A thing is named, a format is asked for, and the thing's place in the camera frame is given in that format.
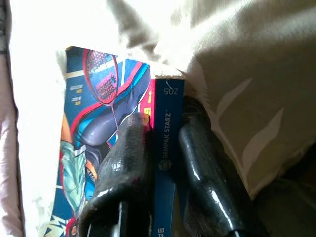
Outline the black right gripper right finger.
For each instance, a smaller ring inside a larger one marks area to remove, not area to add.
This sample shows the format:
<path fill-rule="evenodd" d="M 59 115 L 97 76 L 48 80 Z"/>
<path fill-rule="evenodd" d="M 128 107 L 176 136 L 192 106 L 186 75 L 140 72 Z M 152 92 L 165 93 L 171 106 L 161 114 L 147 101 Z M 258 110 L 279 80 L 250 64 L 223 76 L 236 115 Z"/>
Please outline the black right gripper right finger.
<path fill-rule="evenodd" d="M 179 144 L 188 198 L 183 217 L 192 237 L 265 237 L 248 192 L 221 144 L 202 124 L 185 123 Z"/>

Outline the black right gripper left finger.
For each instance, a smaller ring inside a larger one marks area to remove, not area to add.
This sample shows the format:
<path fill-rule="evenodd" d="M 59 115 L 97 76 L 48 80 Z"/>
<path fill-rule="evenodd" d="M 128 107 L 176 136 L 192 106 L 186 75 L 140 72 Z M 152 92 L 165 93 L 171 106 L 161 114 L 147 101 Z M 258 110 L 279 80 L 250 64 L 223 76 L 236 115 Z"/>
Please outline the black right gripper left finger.
<path fill-rule="evenodd" d="M 92 199 L 79 217 L 80 237 L 148 237 L 154 212 L 150 117 L 130 115 L 100 166 Z"/>

